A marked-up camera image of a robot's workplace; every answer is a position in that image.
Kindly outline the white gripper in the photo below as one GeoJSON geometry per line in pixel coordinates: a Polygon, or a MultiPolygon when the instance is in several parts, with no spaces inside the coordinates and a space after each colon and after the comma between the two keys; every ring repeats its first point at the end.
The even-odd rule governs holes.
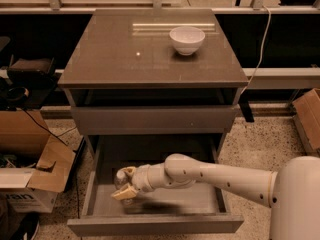
{"type": "Polygon", "coordinates": [[[149,183],[148,171],[150,165],[143,165],[139,167],[129,166],[119,170],[121,179],[131,179],[131,184],[127,183],[120,189],[111,194],[115,200],[121,201],[135,198],[138,192],[153,192],[154,188],[149,183]]]}

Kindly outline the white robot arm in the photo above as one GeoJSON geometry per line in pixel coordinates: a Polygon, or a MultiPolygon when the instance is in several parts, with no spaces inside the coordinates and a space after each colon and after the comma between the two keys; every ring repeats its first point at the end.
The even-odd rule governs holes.
{"type": "Polygon", "coordinates": [[[116,200],[132,199],[156,189],[210,184],[271,209],[270,240],[320,239],[320,159],[297,157],[279,171],[201,162],[171,154],[164,162],[124,167],[116,174],[121,185],[116,200]]]}

